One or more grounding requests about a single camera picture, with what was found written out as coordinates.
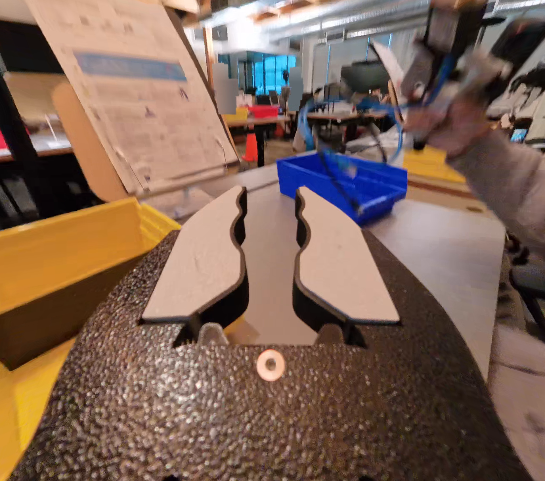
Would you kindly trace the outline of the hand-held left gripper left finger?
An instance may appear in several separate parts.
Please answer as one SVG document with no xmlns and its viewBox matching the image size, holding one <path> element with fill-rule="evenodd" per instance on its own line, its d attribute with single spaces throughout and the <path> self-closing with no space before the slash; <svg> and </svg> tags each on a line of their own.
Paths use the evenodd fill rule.
<svg viewBox="0 0 545 481">
<path fill-rule="evenodd" d="M 180 323 L 179 342 L 228 344 L 225 329 L 249 305 L 242 249 L 247 196 L 246 187 L 233 186 L 184 223 L 142 313 L 142 323 Z"/>
</svg>

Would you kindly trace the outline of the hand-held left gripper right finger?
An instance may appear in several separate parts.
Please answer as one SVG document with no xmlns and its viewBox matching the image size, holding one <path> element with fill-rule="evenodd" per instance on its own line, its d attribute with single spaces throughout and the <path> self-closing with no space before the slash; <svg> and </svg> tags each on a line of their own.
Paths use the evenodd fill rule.
<svg viewBox="0 0 545 481">
<path fill-rule="evenodd" d="M 395 327 L 401 316 L 362 229 L 339 208 L 300 187 L 292 306 L 317 341 L 364 346 L 361 326 Z"/>
</svg>

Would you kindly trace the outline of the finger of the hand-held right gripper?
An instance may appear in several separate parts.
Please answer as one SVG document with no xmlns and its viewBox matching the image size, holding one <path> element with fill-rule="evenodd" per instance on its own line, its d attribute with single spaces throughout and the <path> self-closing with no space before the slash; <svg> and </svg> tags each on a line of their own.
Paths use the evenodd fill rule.
<svg viewBox="0 0 545 481">
<path fill-rule="evenodd" d="M 371 41 L 371 47 L 384 66 L 396 96 L 409 96 L 410 86 L 406 78 L 406 72 L 399 64 L 392 50 L 377 41 Z"/>
</svg>

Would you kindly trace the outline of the blue plastic bin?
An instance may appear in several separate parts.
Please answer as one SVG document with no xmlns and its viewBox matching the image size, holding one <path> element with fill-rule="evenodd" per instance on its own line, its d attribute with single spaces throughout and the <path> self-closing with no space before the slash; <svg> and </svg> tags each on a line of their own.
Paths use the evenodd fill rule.
<svg viewBox="0 0 545 481">
<path fill-rule="evenodd" d="M 359 226 L 391 213 L 408 186 L 404 169 L 330 151 L 278 159 L 276 168 L 281 194 L 307 187 Z"/>
</svg>

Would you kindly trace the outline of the yellow plastic bin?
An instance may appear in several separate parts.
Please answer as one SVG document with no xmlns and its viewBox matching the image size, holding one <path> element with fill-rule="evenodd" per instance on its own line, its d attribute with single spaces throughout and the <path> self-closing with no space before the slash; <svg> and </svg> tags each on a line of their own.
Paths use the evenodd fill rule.
<svg viewBox="0 0 545 481">
<path fill-rule="evenodd" d="M 126 199 L 1 231 L 1 480 L 99 303 L 180 225 Z"/>
</svg>

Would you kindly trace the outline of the person's right forearm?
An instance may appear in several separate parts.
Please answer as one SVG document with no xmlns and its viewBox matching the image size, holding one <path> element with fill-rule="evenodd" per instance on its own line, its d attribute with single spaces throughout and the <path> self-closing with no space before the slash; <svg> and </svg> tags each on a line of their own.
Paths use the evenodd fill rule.
<svg viewBox="0 0 545 481">
<path fill-rule="evenodd" d="M 544 259 L 544 154 L 492 130 L 447 163 L 530 252 Z"/>
</svg>

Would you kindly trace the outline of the grey desk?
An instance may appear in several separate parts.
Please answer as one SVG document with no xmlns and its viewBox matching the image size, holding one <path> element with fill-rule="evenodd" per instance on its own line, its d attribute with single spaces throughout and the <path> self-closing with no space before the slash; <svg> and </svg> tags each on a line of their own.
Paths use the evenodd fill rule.
<svg viewBox="0 0 545 481">
<path fill-rule="evenodd" d="M 269 165 L 143 201 L 182 223 L 205 202 L 235 185 L 245 186 L 243 250 L 250 303 L 233 338 L 256 344 L 310 344 L 315 332 L 292 308 L 298 251 L 294 200 L 280 193 L 277 180 L 276 166 Z M 369 230 L 444 308 L 487 381 L 504 227 L 481 214 L 405 199 Z"/>
</svg>

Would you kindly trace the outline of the person's right hand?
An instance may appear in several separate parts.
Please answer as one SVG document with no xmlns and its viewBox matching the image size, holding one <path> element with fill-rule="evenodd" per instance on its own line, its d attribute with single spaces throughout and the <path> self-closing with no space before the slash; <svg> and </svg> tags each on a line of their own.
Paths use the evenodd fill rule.
<svg viewBox="0 0 545 481">
<path fill-rule="evenodd" d="M 485 104 L 473 96 L 452 100 L 445 109 L 426 107 L 408 111 L 406 133 L 454 159 L 492 133 Z"/>
</svg>

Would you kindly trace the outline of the background wooden table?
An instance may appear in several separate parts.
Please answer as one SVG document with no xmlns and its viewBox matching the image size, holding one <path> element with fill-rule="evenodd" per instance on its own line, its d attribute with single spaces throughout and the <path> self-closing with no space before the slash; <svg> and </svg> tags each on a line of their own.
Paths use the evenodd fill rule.
<svg viewBox="0 0 545 481">
<path fill-rule="evenodd" d="M 238 122 L 234 124 L 229 124 L 224 119 L 223 121 L 232 134 L 235 147 L 242 149 L 240 152 L 241 157 L 245 150 L 247 133 L 255 133 L 258 144 L 258 162 L 248 164 L 256 164 L 258 168 L 265 166 L 265 148 L 269 140 L 288 141 L 290 139 L 289 119 L 286 116 L 278 116 L 276 119 L 257 120 L 250 115 L 245 123 Z"/>
</svg>

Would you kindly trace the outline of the paper sign on tan board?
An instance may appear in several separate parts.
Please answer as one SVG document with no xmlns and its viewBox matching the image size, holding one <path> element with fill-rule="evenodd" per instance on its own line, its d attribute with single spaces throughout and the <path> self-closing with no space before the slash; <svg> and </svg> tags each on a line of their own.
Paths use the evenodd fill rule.
<svg viewBox="0 0 545 481">
<path fill-rule="evenodd" d="M 141 0 L 24 0 L 128 196 L 239 167 L 175 13 Z"/>
</svg>

